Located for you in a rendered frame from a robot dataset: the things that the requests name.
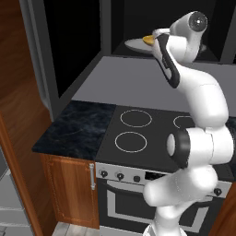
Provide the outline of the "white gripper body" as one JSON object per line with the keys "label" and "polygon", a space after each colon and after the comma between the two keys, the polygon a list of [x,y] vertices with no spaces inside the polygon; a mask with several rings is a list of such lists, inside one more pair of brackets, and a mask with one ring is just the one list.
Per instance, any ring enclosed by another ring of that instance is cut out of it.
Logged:
{"label": "white gripper body", "polygon": [[161,35],[170,36],[170,29],[154,29],[152,35],[154,40],[156,40]]}

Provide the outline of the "grey microwave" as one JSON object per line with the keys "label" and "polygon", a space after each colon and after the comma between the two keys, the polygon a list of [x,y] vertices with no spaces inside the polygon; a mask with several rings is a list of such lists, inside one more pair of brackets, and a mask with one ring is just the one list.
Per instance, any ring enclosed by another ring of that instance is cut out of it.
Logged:
{"label": "grey microwave", "polygon": [[112,54],[146,57],[128,49],[125,42],[168,28],[193,11],[203,13],[208,22],[202,38],[206,48],[196,60],[236,65],[236,0],[112,0]]}

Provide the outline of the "yellow rounded food piece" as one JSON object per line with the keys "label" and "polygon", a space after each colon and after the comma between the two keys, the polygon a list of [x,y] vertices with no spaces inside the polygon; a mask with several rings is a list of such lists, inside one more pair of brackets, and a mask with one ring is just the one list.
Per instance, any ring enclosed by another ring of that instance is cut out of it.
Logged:
{"label": "yellow rounded food piece", "polygon": [[154,38],[152,35],[147,35],[142,38],[143,42],[147,45],[153,45],[154,44]]}

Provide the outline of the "grey round plate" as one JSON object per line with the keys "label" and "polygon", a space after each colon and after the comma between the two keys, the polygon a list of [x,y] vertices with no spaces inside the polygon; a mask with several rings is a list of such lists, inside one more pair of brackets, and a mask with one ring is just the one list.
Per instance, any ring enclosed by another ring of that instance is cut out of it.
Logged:
{"label": "grey round plate", "polygon": [[161,52],[154,51],[151,45],[147,45],[143,42],[142,39],[132,39],[128,40],[125,43],[125,46],[138,53],[147,53],[147,54],[161,54]]}

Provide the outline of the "black hob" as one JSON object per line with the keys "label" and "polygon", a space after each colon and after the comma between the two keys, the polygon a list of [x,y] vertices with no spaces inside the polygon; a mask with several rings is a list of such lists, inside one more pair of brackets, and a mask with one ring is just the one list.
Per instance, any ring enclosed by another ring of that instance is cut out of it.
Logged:
{"label": "black hob", "polygon": [[226,128],[204,129],[190,114],[118,106],[96,157],[97,163],[145,170],[224,165],[232,142]]}

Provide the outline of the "tall wooden panel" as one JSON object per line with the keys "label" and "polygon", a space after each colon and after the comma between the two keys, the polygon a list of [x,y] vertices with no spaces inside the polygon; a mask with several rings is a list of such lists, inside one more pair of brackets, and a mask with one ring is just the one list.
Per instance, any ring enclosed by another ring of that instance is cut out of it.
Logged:
{"label": "tall wooden panel", "polygon": [[50,124],[19,1],[0,0],[0,146],[35,236],[52,236],[57,224],[41,156],[31,150]]}

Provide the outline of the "black and silver oven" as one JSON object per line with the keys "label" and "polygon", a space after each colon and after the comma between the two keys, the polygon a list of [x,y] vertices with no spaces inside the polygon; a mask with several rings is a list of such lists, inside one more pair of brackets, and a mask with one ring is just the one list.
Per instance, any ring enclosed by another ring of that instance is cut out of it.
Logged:
{"label": "black and silver oven", "polygon": [[[187,236],[208,236],[234,177],[227,164],[215,167],[218,185],[203,200],[184,211],[180,227]],[[142,236],[156,209],[143,197],[145,183],[170,174],[106,163],[96,164],[100,236]]]}

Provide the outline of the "black oven door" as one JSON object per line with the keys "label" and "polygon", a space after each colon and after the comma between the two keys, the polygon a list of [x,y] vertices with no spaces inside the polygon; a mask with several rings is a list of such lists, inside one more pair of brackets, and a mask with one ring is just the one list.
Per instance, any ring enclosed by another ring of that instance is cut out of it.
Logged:
{"label": "black oven door", "polygon": [[[156,213],[144,200],[144,186],[102,179],[97,185],[100,236],[142,236]],[[179,223],[187,236],[208,236],[230,187],[219,181],[221,195],[213,191],[183,212]]]}

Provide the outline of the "wooden cupboard door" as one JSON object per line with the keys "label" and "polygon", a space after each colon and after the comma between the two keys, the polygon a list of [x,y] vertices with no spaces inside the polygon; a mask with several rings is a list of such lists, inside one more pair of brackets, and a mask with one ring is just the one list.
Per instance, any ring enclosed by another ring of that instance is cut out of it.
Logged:
{"label": "wooden cupboard door", "polygon": [[41,154],[58,221],[98,229],[98,191],[90,187],[89,164],[93,160]]}
{"label": "wooden cupboard door", "polygon": [[208,236],[236,236],[236,182],[232,184]]}

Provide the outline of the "grey shelves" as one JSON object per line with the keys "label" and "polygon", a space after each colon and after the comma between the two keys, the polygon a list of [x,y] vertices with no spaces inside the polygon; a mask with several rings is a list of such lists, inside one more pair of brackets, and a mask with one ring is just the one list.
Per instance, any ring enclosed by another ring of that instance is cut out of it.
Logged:
{"label": "grey shelves", "polygon": [[34,236],[25,207],[1,147],[0,236]]}

